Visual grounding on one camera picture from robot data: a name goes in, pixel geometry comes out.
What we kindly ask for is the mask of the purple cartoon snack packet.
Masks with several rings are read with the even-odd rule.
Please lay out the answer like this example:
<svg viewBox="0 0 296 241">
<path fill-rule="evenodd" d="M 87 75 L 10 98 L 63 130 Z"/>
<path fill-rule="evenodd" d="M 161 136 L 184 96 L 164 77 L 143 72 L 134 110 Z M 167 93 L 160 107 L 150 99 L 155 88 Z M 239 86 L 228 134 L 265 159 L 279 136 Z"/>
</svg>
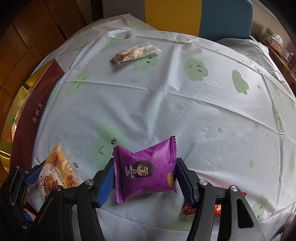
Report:
<svg viewBox="0 0 296 241">
<path fill-rule="evenodd" d="M 176 191 L 176 137 L 133 153 L 124 147 L 113 149 L 117 203 L 135 194 Z"/>
</svg>

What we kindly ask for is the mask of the small red candy packet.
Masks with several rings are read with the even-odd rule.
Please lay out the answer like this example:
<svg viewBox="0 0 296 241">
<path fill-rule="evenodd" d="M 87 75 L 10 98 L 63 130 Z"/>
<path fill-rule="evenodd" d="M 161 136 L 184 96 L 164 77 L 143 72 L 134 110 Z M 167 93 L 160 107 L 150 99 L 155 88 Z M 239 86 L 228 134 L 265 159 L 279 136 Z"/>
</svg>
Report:
<svg viewBox="0 0 296 241">
<path fill-rule="evenodd" d="M 197 186 L 192 190 L 183 190 L 185 204 L 195 210 L 198 219 L 213 217 L 216 205 L 221 205 L 221 222 L 232 221 L 239 228 L 253 226 L 254 214 L 240 189 L 232 185 L 228 189 L 210 184 Z"/>
</svg>

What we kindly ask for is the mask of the grey yellow blue chair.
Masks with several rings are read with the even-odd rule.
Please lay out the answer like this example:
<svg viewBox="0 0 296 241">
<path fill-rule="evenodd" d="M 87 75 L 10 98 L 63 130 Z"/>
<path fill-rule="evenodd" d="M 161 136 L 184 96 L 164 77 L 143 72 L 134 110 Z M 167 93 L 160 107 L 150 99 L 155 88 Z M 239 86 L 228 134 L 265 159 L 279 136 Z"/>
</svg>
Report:
<svg viewBox="0 0 296 241">
<path fill-rule="evenodd" d="M 104 18 L 131 14 L 157 30 L 211 41 L 251 35 L 251 1 L 102 1 L 102 8 Z"/>
</svg>

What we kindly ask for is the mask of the large red sesame snack bag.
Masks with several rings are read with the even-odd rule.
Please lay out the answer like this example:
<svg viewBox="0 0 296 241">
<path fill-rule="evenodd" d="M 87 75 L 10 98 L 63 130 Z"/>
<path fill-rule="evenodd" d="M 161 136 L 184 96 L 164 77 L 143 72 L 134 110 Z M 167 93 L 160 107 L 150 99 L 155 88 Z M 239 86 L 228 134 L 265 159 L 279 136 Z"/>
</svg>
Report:
<svg viewBox="0 0 296 241">
<path fill-rule="evenodd" d="M 16 129 L 17 129 L 17 126 L 18 126 L 19 118 L 20 118 L 20 111 L 17 111 L 14 116 L 11 116 L 9 118 L 9 121 L 10 121 L 10 134 L 9 134 L 8 141 L 9 141 L 10 144 L 13 143 L 15 133 L 16 133 Z"/>
</svg>

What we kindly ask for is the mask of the slim white snack stick packet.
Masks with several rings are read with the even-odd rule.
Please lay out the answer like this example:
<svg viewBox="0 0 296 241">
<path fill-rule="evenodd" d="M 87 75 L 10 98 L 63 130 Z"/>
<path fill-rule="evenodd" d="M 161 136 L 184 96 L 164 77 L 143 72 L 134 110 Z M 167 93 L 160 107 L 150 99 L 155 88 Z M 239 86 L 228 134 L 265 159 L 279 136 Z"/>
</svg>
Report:
<svg viewBox="0 0 296 241">
<path fill-rule="evenodd" d="M 137 60 L 157 52 L 161 53 L 162 51 L 155 45 L 144 43 L 116 53 L 112 60 L 120 65 L 123 62 Z"/>
</svg>

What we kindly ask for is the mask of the white cloud-print tablecloth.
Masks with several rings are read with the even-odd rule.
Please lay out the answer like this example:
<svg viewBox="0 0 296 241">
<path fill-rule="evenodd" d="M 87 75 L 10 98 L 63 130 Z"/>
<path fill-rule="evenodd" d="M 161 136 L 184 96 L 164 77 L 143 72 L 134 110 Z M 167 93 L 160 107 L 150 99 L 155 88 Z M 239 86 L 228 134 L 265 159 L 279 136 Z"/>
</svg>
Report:
<svg viewBox="0 0 296 241">
<path fill-rule="evenodd" d="M 150 43 L 162 52 L 112 57 Z M 157 31 L 131 15 L 97 21 L 43 59 L 64 71 L 45 106 L 33 164 L 58 143 L 84 179 L 116 145 L 137 152 L 170 136 L 187 167 L 246 192 L 267 240 L 295 213 L 295 96 L 264 47 Z"/>
</svg>

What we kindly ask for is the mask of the gold metal tin box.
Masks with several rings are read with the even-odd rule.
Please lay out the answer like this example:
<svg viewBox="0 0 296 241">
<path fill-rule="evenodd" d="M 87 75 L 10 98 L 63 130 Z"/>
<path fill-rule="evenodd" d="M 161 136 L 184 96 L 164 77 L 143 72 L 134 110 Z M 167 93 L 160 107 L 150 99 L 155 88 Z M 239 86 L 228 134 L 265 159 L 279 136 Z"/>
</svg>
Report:
<svg viewBox="0 0 296 241">
<path fill-rule="evenodd" d="M 35 139 L 45 106 L 57 81 L 63 75 L 64 71 L 55 59 L 32 75 L 37 78 L 37 82 L 24 103 L 16 132 L 11 137 L 11 153 L 6 170 L 8 174 L 16 166 L 28 170 L 31 168 Z"/>
</svg>

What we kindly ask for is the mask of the brown-white pastry packet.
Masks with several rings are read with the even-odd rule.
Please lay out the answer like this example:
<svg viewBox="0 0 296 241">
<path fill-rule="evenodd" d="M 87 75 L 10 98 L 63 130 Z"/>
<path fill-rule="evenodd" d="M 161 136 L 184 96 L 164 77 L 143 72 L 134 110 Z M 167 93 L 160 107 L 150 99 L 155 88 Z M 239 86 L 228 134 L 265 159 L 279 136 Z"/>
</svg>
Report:
<svg viewBox="0 0 296 241">
<path fill-rule="evenodd" d="M 58 185 L 66 189 L 77 187 L 81 183 L 82 176 L 74 163 L 68 159 L 64 146 L 58 143 L 47 157 L 37 178 L 43 199 L 46 200 Z"/>
</svg>

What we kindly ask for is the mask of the wooden side shelf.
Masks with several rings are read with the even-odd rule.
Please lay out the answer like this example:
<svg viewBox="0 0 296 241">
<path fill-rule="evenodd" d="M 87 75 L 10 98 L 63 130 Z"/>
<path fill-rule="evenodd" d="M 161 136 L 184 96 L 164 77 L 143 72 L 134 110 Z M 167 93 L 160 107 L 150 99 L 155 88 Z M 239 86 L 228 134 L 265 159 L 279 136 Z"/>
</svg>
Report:
<svg viewBox="0 0 296 241">
<path fill-rule="evenodd" d="M 288 82 L 293 94 L 295 94 L 295 73 L 289 68 L 287 61 L 279 55 L 279 53 L 270 47 L 266 41 L 259 37 L 257 34 L 254 34 L 254 38 L 261 42 L 263 45 L 268 47 L 269 55 L 271 59 L 274 61 L 282 75 L 284 76 L 285 80 Z"/>
</svg>

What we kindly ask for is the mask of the boxes on shelf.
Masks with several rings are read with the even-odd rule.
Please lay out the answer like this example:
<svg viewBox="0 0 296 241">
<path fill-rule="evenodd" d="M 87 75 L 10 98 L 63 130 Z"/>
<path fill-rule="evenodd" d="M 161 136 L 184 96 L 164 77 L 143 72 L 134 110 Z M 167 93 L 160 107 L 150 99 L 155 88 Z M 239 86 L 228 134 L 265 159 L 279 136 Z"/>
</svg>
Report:
<svg viewBox="0 0 296 241">
<path fill-rule="evenodd" d="M 287 58 L 289 56 L 288 51 L 278 41 L 280 36 L 274 33 L 271 29 L 266 28 L 263 39 L 267 44 L 273 48 L 281 57 Z"/>
</svg>

